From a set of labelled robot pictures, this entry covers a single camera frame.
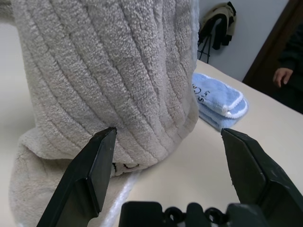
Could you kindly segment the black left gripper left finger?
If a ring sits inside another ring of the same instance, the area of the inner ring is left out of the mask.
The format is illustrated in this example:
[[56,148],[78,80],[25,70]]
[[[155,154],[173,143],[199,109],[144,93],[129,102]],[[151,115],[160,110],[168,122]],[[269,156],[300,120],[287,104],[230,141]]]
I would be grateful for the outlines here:
[[102,211],[112,171],[116,128],[96,133],[71,161],[39,227],[86,227]]

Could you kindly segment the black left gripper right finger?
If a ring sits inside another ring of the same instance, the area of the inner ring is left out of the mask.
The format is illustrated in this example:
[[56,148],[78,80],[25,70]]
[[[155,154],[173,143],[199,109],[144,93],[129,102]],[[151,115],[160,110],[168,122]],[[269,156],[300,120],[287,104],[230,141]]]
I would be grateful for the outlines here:
[[283,168],[247,134],[221,130],[239,201],[258,205],[271,227],[301,227],[303,196]]

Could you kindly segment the bystander bare hand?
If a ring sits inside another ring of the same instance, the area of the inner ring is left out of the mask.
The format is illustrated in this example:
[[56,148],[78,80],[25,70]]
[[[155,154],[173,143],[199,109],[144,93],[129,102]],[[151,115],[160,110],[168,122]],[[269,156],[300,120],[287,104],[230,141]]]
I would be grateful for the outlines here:
[[277,87],[281,87],[288,83],[293,70],[288,68],[279,68],[275,71],[273,76],[273,82]]

